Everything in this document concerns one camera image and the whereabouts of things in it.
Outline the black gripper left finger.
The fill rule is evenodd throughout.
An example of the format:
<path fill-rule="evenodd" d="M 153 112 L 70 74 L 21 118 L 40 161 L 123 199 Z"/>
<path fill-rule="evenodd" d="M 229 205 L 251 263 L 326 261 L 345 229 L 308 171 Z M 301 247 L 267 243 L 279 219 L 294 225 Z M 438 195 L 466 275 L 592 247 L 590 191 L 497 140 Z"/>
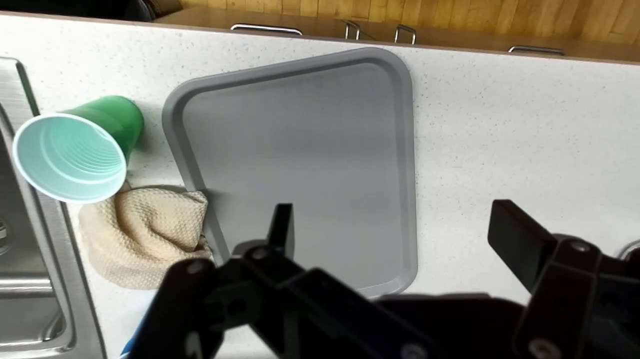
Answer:
<path fill-rule="evenodd" d="M 274 207 L 268 237 L 224 265 L 173 265 L 128 359 L 214 359 L 224 333 L 251 327 L 279 359 L 429 359 L 429 339 L 323 269 L 289 255 L 294 207 Z"/>

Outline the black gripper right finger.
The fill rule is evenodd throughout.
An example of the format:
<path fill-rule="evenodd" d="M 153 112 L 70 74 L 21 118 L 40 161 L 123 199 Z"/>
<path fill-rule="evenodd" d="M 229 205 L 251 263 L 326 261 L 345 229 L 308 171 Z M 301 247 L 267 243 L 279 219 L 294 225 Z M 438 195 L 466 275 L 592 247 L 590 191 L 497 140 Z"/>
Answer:
<path fill-rule="evenodd" d="M 640 359 L 640 261 L 551 233 L 494 199 L 488 243 L 531 293 L 514 329 L 521 359 Z"/>

